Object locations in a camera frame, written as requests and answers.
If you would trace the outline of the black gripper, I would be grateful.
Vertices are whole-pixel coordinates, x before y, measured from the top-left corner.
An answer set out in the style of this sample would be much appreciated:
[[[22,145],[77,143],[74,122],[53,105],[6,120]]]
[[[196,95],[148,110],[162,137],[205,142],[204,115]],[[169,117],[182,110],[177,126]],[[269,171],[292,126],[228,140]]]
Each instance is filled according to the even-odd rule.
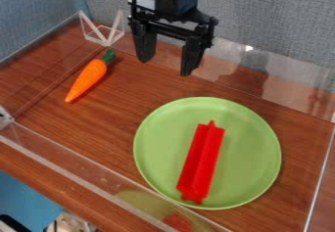
[[[128,0],[128,5],[128,24],[137,59],[146,63],[153,58],[157,34],[178,40],[186,39],[181,48],[180,75],[188,76],[198,67],[205,47],[212,46],[218,20],[200,12],[196,7],[176,15],[157,11],[153,0]]]

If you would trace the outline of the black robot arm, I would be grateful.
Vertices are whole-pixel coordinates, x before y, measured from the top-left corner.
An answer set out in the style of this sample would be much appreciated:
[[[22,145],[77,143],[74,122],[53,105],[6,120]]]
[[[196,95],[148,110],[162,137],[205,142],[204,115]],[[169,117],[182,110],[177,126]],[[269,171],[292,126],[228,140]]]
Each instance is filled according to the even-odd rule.
[[[181,40],[180,74],[198,68],[205,49],[213,45],[218,20],[197,9],[197,0],[128,0],[137,59],[146,63],[156,55],[157,35]]]

